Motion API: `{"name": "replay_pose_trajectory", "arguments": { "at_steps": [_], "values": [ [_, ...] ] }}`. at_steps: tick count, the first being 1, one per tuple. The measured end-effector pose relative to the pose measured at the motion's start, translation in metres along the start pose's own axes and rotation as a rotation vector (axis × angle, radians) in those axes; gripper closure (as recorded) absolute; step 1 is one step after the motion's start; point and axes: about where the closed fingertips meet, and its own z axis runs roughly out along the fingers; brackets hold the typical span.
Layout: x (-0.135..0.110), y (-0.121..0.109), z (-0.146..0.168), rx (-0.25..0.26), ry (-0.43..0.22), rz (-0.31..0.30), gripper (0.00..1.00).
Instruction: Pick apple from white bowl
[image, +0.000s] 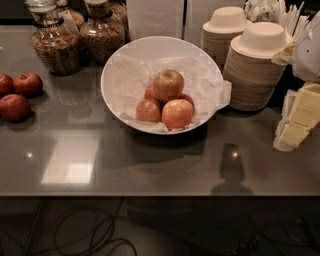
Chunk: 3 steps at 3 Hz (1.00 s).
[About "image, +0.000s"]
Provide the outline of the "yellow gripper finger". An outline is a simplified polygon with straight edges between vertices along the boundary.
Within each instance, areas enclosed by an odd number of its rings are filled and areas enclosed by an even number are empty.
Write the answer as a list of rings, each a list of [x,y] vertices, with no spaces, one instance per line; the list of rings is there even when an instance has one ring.
[[[281,120],[278,123],[278,126],[275,131],[275,138],[273,141],[273,147],[279,151],[282,152],[291,152],[294,147],[283,142],[280,139],[280,135],[282,131],[284,130],[285,124],[287,122],[289,113],[292,109],[294,100],[296,96],[296,91],[293,90],[288,90],[286,96],[284,97],[284,102],[283,102],[283,107],[282,107],[282,112],[281,112]]]
[[[320,122],[320,84],[306,83],[295,94],[280,141],[298,147]]]

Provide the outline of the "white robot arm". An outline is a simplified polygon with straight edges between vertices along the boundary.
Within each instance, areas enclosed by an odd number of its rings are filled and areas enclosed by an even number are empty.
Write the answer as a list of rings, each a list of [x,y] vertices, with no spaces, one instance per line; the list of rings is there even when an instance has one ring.
[[[297,148],[320,122],[320,11],[272,62],[292,66],[293,75],[304,81],[298,91],[284,98],[273,146],[290,152]]]

